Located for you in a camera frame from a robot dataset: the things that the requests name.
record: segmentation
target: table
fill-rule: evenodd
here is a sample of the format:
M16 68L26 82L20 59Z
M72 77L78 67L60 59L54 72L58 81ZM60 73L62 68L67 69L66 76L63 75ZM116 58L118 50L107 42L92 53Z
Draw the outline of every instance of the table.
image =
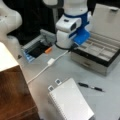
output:
M0 120L40 120L17 61L0 43Z
M23 68L27 81L38 74L50 58L61 55L63 50L53 46L48 55L42 54L32 63ZM120 117L120 63L108 75L102 76L71 60L70 54L59 59L53 66L35 79L30 85L30 91L40 109L40 116L45 120L60 120L54 107L48 102L48 86L56 87L55 80L64 81L68 77L74 78L76 83L84 82L102 88L105 93L79 87L89 106L95 113L96 120L118 120Z

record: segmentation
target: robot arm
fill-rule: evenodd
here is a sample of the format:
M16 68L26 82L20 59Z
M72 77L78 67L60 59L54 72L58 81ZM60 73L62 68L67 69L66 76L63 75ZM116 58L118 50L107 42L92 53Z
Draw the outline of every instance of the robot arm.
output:
M63 7L64 15L57 22L57 45L70 48L73 43L81 45L89 37L86 30L90 16L88 15L87 0L43 0L51 7Z

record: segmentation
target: cable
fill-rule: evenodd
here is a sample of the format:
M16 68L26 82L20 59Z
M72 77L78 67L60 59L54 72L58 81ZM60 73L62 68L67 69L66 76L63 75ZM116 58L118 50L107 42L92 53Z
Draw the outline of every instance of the cable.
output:
M40 76L43 72L45 72L50 66L52 66L58 59L60 59L61 57L63 57L64 55L66 55L68 53L68 51L64 52L63 54L61 54L60 56L58 56L56 59L51 58L48 62L47 62L47 66L40 71L35 77L33 77L31 80L29 80L27 82L27 84L30 84L32 81L34 81L38 76Z
M34 81L39 75L41 75L45 70L47 70L49 66L47 65L42 71L40 71L34 78L32 78L31 80L29 80L27 82L27 84L30 84L32 81Z

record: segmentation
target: black item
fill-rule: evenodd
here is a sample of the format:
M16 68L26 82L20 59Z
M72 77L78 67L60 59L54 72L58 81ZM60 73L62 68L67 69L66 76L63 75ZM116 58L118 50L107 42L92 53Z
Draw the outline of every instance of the black item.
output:
M98 88L98 87L92 87L92 86L89 86L85 83L78 83L80 86L82 87L86 87L86 88L91 88L91 89L94 89L94 90L97 90L97 91L100 91L100 92L104 92L102 88Z
M50 46L45 46L42 43L37 43L37 47L35 47L32 51L30 51L28 54L37 58L39 57L42 53L45 52Z

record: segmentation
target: small black object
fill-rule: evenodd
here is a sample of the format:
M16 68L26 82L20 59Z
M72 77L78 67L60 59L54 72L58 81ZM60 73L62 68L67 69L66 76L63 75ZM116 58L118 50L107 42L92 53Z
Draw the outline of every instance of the small black object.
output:
M21 59L21 58L22 58L22 56L21 56L21 55L18 55L18 60Z
M89 86L87 84L84 84L84 83L78 83L80 86L82 87L86 87L86 88L89 88Z
M69 20L67 20L67 19L64 19L64 22L69 22Z

